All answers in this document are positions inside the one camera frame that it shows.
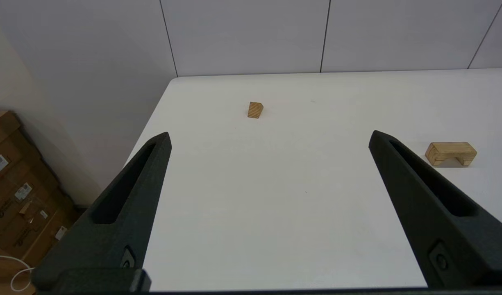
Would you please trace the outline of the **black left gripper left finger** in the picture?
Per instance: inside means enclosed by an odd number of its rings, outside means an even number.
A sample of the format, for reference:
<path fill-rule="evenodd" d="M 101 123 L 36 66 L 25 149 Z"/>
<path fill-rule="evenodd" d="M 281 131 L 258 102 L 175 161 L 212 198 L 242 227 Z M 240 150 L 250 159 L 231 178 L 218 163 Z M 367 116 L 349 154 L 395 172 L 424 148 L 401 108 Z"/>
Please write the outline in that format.
<path fill-rule="evenodd" d="M 172 144 L 150 138 L 32 272 L 39 293 L 146 293 L 143 269 Z"/>

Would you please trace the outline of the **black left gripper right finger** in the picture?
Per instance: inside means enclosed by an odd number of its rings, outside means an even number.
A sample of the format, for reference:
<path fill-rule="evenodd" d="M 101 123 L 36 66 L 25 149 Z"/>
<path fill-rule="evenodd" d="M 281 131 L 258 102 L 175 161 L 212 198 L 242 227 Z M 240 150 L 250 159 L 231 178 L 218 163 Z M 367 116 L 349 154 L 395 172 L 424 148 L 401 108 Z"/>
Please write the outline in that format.
<path fill-rule="evenodd" d="M 369 149 L 429 287 L 502 287 L 502 223 L 399 140 Z"/>

